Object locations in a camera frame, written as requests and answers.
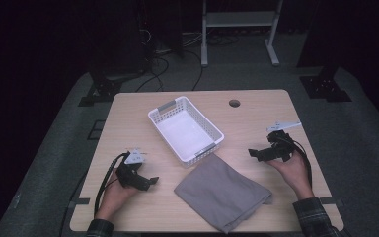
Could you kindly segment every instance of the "sleeve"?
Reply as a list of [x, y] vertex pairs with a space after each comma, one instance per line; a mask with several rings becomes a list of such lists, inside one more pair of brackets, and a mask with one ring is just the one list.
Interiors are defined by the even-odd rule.
[[86, 232], [87, 237], [111, 237], [114, 225], [103, 219], [94, 219]]
[[305, 236], [341, 236], [317, 197], [299, 200], [293, 206]]

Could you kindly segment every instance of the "gray carpet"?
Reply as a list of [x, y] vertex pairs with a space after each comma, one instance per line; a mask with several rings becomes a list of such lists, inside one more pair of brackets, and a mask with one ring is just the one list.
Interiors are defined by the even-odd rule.
[[[305, 37], [276, 36], [274, 46], [281, 62], [278, 67], [270, 64], [263, 42], [265, 36], [240, 37], [234, 44], [210, 46], [209, 66], [203, 68], [195, 89], [286, 90], [333, 196], [340, 202], [345, 229], [354, 237], [379, 236], [379, 113], [356, 78], [343, 69], [337, 72], [335, 80], [352, 102], [309, 99], [299, 77], [315, 75], [320, 68], [296, 68]], [[187, 50], [200, 53], [199, 46]], [[187, 52], [184, 58], [175, 54], [163, 58], [169, 62], [168, 70], [159, 76], [163, 86], [155, 79], [140, 91], [191, 90], [201, 70], [198, 59]], [[165, 66], [164, 61], [155, 60], [153, 71], [159, 73]], [[121, 92], [134, 92], [152, 76], [147, 73], [124, 83]], [[72, 88], [19, 187], [19, 202], [9, 206], [0, 222], [0, 236], [58, 236], [62, 226], [63, 236], [83, 235], [68, 228], [73, 209], [68, 208], [66, 212], [66, 207], [80, 191], [81, 177], [98, 143], [87, 139], [89, 132], [97, 119], [106, 119], [111, 105], [96, 103], [93, 107], [78, 107], [91, 85], [89, 74], [85, 74]], [[270, 235], [302, 236], [300, 233]]]

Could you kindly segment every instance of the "white plastic basket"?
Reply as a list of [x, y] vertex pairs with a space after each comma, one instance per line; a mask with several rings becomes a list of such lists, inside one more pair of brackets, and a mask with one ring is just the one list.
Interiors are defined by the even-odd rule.
[[178, 97], [148, 116], [186, 168], [215, 151], [224, 139], [187, 97]]

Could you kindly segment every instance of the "gray cloth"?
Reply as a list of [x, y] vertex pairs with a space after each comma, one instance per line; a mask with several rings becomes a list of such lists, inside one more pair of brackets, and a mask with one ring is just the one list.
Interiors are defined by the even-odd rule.
[[210, 154], [175, 188], [175, 193], [216, 229], [229, 233], [272, 193]]

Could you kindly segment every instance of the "person's left hand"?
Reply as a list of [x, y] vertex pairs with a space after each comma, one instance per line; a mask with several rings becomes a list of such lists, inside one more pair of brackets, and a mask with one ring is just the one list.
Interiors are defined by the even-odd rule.
[[125, 202], [138, 193], [138, 189], [135, 187], [123, 187], [117, 179], [115, 171], [116, 169], [113, 169], [107, 181], [103, 201], [95, 215], [96, 219], [104, 219], [112, 222], [114, 215], [122, 208]]

